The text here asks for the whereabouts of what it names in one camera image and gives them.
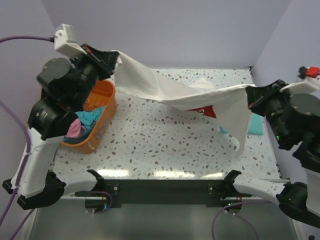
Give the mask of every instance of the pink cloth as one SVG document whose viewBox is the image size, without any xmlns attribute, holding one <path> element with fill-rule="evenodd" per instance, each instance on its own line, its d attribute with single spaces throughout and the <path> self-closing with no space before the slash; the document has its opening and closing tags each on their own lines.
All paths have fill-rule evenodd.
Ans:
<svg viewBox="0 0 320 240">
<path fill-rule="evenodd" d="M 75 139 L 81 135 L 82 130 L 85 130 L 85 127 L 81 125 L 80 119 L 77 118 L 73 123 L 71 123 L 65 137 Z"/>
</svg>

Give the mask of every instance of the folded teal cloth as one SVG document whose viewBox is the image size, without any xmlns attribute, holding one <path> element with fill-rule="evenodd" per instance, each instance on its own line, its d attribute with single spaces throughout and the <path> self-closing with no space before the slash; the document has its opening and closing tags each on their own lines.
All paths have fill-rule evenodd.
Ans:
<svg viewBox="0 0 320 240">
<path fill-rule="evenodd" d="M 227 134 L 227 131 L 220 127 L 220 133 Z M 248 134 L 250 135 L 263 135 L 264 131 L 262 128 L 262 121 L 259 115 L 253 113 L 251 118 L 251 123 L 248 129 Z"/>
<path fill-rule="evenodd" d="M 81 124 L 86 130 L 90 129 L 93 122 L 98 122 L 101 114 L 106 106 L 98 107 L 93 111 L 77 111 L 76 114 L 81 121 Z"/>
</svg>

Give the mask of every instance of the terrazzo table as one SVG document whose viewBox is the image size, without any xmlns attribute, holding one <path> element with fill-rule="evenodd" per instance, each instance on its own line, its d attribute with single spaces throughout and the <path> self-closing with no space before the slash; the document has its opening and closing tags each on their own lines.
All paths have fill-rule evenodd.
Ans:
<svg viewBox="0 0 320 240">
<path fill-rule="evenodd" d="M 206 78 L 217 88 L 251 84 L 248 69 L 155 69 L 184 84 Z M 243 154 L 238 141 L 219 132 L 215 119 L 150 100 L 116 94 L 117 112 L 97 150 L 80 154 L 60 147 L 54 172 L 73 175 L 96 170 L 105 179 L 216 180 L 231 170 L 260 179 L 280 179 L 266 129 L 248 135 Z"/>
</svg>

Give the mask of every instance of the white wall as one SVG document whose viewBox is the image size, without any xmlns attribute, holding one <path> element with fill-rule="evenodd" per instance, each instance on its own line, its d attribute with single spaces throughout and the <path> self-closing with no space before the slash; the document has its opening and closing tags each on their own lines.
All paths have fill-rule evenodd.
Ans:
<svg viewBox="0 0 320 240">
<path fill-rule="evenodd" d="M 296 80 L 300 66 L 320 66 L 320 1 L 292 0 L 253 68 L 254 82 L 264 86 L 282 79 Z M 306 182 L 306 175 L 293 151 L 278 149 L 272 136 L 276 159 L 283 177 Z M 320 238 L 320 230 L 308 227 Z"/>
<path fill-rule="evenodd" d="M 290 0 L 42 0 L 79 43 L 150 67 L 253 66 Z"/>
<path fill-rule="evenodd" d="M 2 0 L 0 7 L 0 38 L 11 35 L 51 37 L 53 25 L 40 0 Z M 0 44 L 0 98 L 27 122 L 32 105 L 40 97 L 36 80 L 42 66 L 56 55 L 50 42 L 13 40 Z M 18 168 L 25 138 L 13 120 L 0 108 L 0 181 L 12 178 Z M 0 187 L 0 212 L 9 194 Z M 0 239 L 6 240 L 16 230 L 27 213 L 16 203 L 0 229 Z"/>
</svg>

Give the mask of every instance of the orange plastic bin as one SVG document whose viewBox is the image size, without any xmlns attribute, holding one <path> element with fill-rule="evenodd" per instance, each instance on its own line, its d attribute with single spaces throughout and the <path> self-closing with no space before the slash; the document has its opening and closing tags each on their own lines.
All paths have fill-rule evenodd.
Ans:
<svg viewBox="0 0 320 240">
<path fill-rule="evenodd" d="M 85 111 L 92 111 L 95 108 L 105 106 L 99 120 L 84 141 L 77 144 L 69 144 L 66 142 L 62 142 L 61 144 L 83 154 L 90 154 L 96 150 L 110 121 L 116 113 L 117 103 L 115 94 L 116 87 L 112 82 L 108 80 L 98 81 L 83 108 Z"/>
</svg>

